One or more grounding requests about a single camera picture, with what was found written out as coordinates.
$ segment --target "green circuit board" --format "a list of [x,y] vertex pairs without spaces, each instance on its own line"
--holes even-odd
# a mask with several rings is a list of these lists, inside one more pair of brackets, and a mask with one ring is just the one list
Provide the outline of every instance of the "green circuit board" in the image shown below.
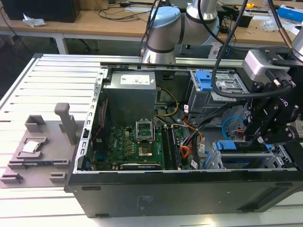
[[[184,139],[183,129],[175,128],[176,139],[180,143]],[[136,126],[113,126],[109,137],[109,151],[104,161],[99,162],[98,152],[95,154],[98,170],[115,170],[123,163],[159,164],[165,169],[161,127],[155,127],[154,141],[136,141]],[[142,129],[139,135],[150,135],[150,129]]]

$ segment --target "aluminum extrusion table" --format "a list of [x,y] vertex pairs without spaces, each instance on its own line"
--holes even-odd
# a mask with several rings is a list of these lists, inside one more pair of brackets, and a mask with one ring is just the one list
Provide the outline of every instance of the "aluminum extrusion table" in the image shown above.
[[[57,102],[70,103],[70,114],[85,120],[100,62],[138,62],[137,57],[44,54],[33,58],[0,101],[0,175],[11,159],[29,114],[59,120]],[[177,59],[178,63],[214,65],[209,59]],[[224,60],[225,66],[241,61]],[[72,193],[63,188],[0,189],[0,226],[303,226],[303,192],[264,213],[193,216],[87,218]]]

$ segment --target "sticker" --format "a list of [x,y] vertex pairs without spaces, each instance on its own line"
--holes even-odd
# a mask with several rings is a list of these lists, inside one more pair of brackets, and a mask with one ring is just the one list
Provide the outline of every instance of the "sticker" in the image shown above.
[[188,105],[184,105],[184,112],[188,113]]
[[195,162],[194,160],[191,160],[191,166],[192,166],[194,169],[198,169],[198,163]]
[[201,152],[201,153],[205,153],[205,145],[200,144],[200,147],[199,147],[198,151]]
[[122,75],[121,84],[150,85],[149,75]]

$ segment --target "yellow wire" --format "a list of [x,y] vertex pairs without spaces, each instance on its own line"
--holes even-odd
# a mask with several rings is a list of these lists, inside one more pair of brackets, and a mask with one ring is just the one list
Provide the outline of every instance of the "yellow wire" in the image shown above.
[[170,96],[175,100],[177,106],[176,106],[176,108],[175,108],[175,111],[172,112],[172,113],[155,114],[155,116],[156,116],[156,117],[169,117],[169,116],[172,116],[172,115],[174,115],[174,114],[178,111],[178,109],[179,109],[179,103],[178,103],[178,101],[176,100],[176,98],[173,96],[173,94],[170,93],[167,89],[165,89],[165,88],[160,88],[160,89],[166,91],[167,93],[169,93]]

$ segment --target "orange object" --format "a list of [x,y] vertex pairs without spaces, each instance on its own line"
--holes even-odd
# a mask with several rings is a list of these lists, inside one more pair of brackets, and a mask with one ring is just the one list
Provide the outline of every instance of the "orange object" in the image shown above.
[[253,4],[253,3],[248,3],[248,4],[246,4],[246,7],[247,8],[254,8],[255,7],[255,4]]

